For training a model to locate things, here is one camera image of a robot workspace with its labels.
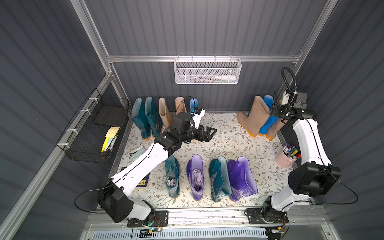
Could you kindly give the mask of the beige rain boot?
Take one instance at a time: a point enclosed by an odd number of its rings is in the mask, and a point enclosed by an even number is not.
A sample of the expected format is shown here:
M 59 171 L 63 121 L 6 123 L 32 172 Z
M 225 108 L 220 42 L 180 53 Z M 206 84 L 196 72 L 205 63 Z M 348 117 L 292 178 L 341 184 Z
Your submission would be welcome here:
M 159 114 L 165 128 L 173 125 L 174 116 L 169 112 L 165 98 L 159 98 Z
M 274 124 L 272 124 L 267 133 L 266 133 L 266 137 L 269 139 L 269 140 L 273 140 L 276 135 L 277 135 L 277 132 L 285 126 L 285 123 L 286 123 L 286 120 L 284 119 L 278 119 Z
M 179 113 L 187 112 L 187 108 L 185 106 L 185 99 L 183 97 L 177 97 L 175 99 L 175 106 L 176 106 L 175 115 L 178 115 Z
M 252 108 L 248 115 L 239 112 L 238 123 L 244 127 L 251 137 L 256 137 L 260 129 L 270 117 L 270 108 L 260 96 L 255 96 Z

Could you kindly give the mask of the dark green boot back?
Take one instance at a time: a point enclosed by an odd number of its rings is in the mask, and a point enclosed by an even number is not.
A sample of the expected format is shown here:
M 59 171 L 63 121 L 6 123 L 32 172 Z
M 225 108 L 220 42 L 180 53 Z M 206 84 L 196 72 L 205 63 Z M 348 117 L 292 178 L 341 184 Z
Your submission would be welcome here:
M 161 134 L 163 122 L 161 116 L 156 111 L 156 107 L 152 97 L 145 100 L 145 115 L 152 130 L 152 135 L 156 138 Z

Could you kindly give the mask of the dark green boot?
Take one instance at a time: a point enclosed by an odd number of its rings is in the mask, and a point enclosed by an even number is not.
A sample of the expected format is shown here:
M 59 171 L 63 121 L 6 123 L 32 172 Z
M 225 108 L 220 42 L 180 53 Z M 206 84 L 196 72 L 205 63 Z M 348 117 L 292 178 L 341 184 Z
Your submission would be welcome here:
M 156 107 L 152 97 L 145 100 L 145 115 L 152 130 L 152 135 L 156 138 L 161 134 L 163 122 L 161 116 L 156 111 Z
M 171 155 L 165 161 L 166 188 L 171 198 L 176 199 L 180 194 L 180 164 L 179 161 Z
M 215 203 L 232 194 L 227 159 L 219 156 L 209 164 L 209 177 L 211 181 L 211 197 Z
M 141 98 L 137 98 L 134 102 L 132 118 L 135 125 L 140 130 L 142 138 L 148 140 L 151 137 L 151 128 L 145 114 L 145 105 Z

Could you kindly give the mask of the blue rain boot back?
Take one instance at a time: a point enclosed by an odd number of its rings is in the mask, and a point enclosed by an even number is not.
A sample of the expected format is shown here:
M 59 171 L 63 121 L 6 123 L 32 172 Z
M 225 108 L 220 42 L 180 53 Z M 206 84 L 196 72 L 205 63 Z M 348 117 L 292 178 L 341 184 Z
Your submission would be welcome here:
M 266 103 L 266 105 L 271 108 L 274 104 L 274 99 L 271 95 L 265 95 L 264 98 L 263 98 L 264 102 Z M 266 121 L 266 123 L 261 127 L 260 129 L 260 132 L 259 132 L 259 135 L 260 136 L 263 136 L 263 135 L 266 135 L 269 128 L 278 120 L 279 118 L 277 117 L 274 117 L 274 116 L 269 116 L 268 120 Z

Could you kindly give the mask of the blue rain boot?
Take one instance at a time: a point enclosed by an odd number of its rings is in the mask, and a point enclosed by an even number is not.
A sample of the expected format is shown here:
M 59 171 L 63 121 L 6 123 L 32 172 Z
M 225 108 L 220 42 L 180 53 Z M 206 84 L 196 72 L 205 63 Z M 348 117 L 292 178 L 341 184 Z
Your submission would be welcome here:
M 198 100 L 195 99 L 195 98 L 192 98 L 190 100 L 190 113 L 191 113 L 191 116 L 194 116 L 194 114 L 196 113 L 196 109 L 195 107 L 199 107 L 199 103 L 198 103 Z
M 265 95 L 264 98 L 263 98 L 264 102 L 266 103 L 266 105 L 271 108 L 274 104 L 274 99 L 271 95 Z M 269 128 L 278 120 L 279 118 L 277 117 L 274 117 L 274 116 L 269 116 L 268 120 L 266 121 L 266 123 L 261 127 L 260 129 L 260 132 L 259 132 L 259 135 L 260 136 L 263 136 L 263 135 L 266 135 Z

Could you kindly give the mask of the purple boot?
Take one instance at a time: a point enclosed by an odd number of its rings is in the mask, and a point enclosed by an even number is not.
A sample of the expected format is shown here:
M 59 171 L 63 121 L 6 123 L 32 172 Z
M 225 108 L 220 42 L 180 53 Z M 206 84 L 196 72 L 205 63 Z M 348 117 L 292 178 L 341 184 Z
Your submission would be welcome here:
M 238 157 L 237 160 L 230 160 L 227 163 L 232 194 L 230 199 L 237 202 L 258 193 L 250 161 L 246 157 Z
M 200 201 L 204 193 L 204 171 L 203 159 L 194 154 L 187 164 L 187 177 L 192 190 L 193 198 Z

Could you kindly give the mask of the blue rain boot front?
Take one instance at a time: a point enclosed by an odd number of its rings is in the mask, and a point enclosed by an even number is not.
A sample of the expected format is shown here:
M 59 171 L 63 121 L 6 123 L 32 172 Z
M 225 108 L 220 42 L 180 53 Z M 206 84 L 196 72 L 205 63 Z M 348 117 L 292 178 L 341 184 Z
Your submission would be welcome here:
M 195 107 L 199 107 L 199 103 L 198 103 L 198 100 L 195 99 L 195 98 L 192 98 L 190 100 L 190 113 L 191 113 L 191 116 L 194 116 L 194 114 L 196 113 L 196 109 Z

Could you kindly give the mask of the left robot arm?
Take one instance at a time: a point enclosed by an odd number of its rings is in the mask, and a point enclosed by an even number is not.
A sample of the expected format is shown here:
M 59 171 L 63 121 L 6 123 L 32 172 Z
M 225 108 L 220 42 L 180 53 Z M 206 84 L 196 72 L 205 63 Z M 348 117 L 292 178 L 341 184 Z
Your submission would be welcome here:
M 183 143 L 192 140 L 210 142 L 216 132 L 215 128 L 199 126 L 184 133 L 171 128 L 160 134 L 149 149 L 131 165 L 111 178 L 103 178 L 100 181 L 98 204 L 115 223 L 126 218 L 137 219 L 146 224 L 152 223 L 156 210 L 145 200 L 131 198 L 133 190 L 157 165 L 179 150 Z

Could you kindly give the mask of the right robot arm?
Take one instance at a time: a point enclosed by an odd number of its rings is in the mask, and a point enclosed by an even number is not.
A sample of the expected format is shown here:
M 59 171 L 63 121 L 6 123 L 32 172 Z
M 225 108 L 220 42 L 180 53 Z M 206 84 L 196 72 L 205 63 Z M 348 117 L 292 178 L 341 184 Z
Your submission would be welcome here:
M 325 153 L 314 111 L 274 103 L 270 113 L 292 125 L 302 155 L 302 165 L 290 172 L 288 186 L 269 196 L 263 204 L 263 218 L 273 222 L 295 204 L 309 203 L 309 198 L 325 195 L 341 176 L 341 170 L 332 166 Z

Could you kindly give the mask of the dark green front boot left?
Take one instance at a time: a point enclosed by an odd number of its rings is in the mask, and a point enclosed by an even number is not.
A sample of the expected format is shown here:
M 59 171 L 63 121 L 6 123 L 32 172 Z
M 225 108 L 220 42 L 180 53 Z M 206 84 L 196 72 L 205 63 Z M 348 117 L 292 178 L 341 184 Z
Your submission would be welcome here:
M 180 194 L 180 164 L 179 161 L 171 155 L 165 161 L 166 188 L 171 198 L 176 199 Z

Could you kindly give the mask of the pink pen cup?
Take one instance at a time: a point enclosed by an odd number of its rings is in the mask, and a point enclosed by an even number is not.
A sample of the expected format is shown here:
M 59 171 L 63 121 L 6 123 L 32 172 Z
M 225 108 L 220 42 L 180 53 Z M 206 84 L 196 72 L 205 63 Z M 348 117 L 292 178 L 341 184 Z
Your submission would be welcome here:
M 276 156 L 276 164 L 282 168 L 289 168 L 296 160 L 301 157 L 300 149 L 293 145 L 285 145 Z

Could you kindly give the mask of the dark green boot far left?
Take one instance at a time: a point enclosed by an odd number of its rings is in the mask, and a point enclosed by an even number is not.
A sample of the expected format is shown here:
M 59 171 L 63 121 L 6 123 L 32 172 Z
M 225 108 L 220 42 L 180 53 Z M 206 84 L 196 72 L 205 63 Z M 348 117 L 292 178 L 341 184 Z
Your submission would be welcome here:
M 141 98 L 137 98 L 134 102 L 132 118 L 135 125 L 140 130 L 142 138 L 148 140 L 151 137 L 151 128 L 145 114 L 145 105 Z

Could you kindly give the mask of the dark blue notebook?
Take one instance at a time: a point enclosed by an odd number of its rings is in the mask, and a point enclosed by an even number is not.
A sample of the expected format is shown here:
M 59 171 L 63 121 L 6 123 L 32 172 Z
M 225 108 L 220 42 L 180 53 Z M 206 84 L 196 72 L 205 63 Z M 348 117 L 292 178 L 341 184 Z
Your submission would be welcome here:
M 149 175 L 150 172 L 145 167 L 125 169 L 117 184 L 119 187 L 124 188 L 145 187 L 149 182 Z

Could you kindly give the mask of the yellow sticky notes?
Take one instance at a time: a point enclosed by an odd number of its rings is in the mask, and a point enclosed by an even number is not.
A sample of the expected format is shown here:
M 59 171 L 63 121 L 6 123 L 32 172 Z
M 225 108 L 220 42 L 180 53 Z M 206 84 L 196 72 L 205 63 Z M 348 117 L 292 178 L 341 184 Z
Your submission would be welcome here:
M 109 148 L 115 136 L 118 134 L 119 130 L 120 130 L 120 127 L 110 127 L 110 129 L 105 135 L 105 141 L 102 146 L 102 153 Z

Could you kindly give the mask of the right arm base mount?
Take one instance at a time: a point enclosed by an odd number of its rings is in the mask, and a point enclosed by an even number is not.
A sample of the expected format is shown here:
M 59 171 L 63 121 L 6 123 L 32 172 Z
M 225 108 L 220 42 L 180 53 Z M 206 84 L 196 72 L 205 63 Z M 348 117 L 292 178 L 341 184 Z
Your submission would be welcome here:
M 285 213 L 275 211 L 274 209 L 267 211 L 264 208 L 247 208 L 244 211 L 244 214 L 247 217 L 249 224 L 251 225 L 256 225 L 256 224 L 285 225 L 289 221 Z

